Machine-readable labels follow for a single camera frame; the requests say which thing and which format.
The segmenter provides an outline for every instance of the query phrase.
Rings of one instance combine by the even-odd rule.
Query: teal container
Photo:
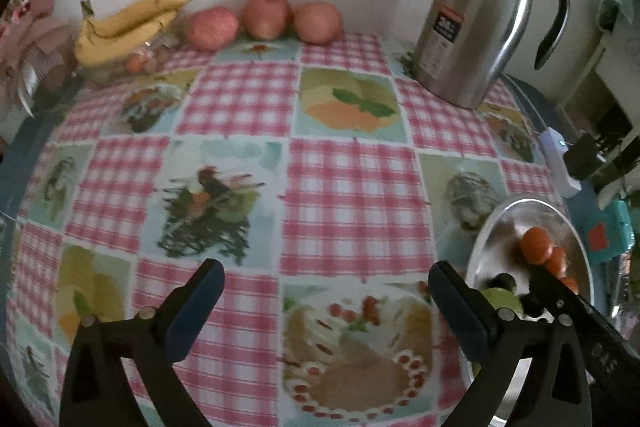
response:
[[[616,199],[595,210],[578,226],[591,265],[605,263],[631,250],[636,239],[626,203]]]

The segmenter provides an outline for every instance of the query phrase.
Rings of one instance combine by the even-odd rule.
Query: black label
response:
[[[449,42],[456,40],[461,27],[462,17],[446,8],[438,12],[436,22],[433,25],[434,31],[438,35],[442,35]]]

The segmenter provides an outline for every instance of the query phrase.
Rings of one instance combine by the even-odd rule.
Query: pitcher label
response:
[[[420,58],[421,67],[433,78],[440,75],[444,62],[460,32],[463,19],[462,15],[446,6],[443,6],[438,12]]]

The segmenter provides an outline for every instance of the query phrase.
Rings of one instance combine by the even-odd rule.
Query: pitcher handle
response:
[[[536,70],[539,70],[542,66],[544,66],[545,62],[554,52],[556,46],[558,45],[558,42],[560,41],[560,37],[562,36],[562,32],[564,31],[564,27],[566,26],[566,22],[568,21],[568,19],[569,0],[558,0],[558,13],[556,14],[554,23],[546,33],[545,38],[542,39],[542,42],[540,42],[538,51],[536,52],[536,61],[534,65]]]

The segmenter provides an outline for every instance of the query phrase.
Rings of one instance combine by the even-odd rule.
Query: lime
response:
[[[499,308],[508,308],[513,311],[519,318],[524,317],[524,310],[520,299],[518,299],[513,293],[504,288],[487,288],[480,292],[484,295],[484,298],[489,301],[489,304],[494,307],[494,310]]]

